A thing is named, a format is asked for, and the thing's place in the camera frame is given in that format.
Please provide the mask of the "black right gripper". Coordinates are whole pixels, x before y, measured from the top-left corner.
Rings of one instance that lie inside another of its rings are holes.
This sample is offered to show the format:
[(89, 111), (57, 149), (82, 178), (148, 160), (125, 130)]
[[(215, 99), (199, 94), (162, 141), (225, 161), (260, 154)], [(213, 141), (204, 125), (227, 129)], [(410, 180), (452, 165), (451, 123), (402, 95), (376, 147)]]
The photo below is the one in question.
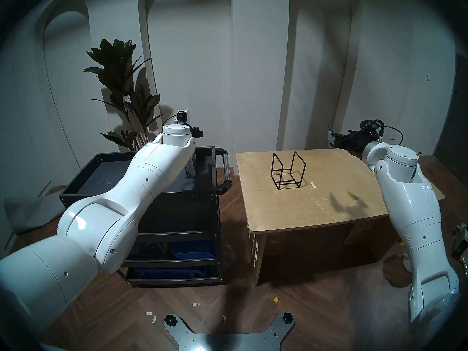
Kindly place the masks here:
[(333, 148), (344, 149), (348, 153), (363, 153), (365, 147), (370, 143), (370, 132), (365, 131), (348, 131), (349, 134), (343, 136), (341, 139), (339, 133), (331, 131), (328, 127), (328, 140)]

